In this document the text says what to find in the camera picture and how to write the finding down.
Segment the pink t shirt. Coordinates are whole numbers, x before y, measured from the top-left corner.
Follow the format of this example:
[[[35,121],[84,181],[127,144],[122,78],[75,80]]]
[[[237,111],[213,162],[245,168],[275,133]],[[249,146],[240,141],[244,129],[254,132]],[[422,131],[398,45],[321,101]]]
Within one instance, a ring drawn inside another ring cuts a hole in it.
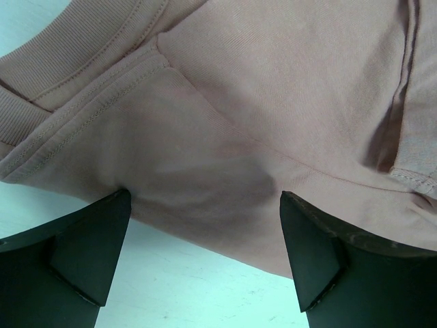
[[[1,58],[1,180],[291,275],[291,191],[436,248],[435,1],[72,1]]]

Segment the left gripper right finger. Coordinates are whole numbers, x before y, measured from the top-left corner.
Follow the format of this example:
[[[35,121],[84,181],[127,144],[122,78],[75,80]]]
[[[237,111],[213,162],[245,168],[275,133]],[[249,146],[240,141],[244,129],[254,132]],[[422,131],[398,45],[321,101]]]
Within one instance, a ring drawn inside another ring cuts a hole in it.
[[[434,328],[436,252],[382,238],[285,191],[280,220],[311,328]]]

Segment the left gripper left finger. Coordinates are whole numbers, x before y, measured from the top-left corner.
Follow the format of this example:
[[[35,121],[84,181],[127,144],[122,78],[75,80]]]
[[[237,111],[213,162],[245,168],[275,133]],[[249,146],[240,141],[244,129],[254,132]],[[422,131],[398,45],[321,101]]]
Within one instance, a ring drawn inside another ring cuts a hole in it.
[[[119,190],[1,239],[1,326],[94,327],[107,303],[131,213]]]

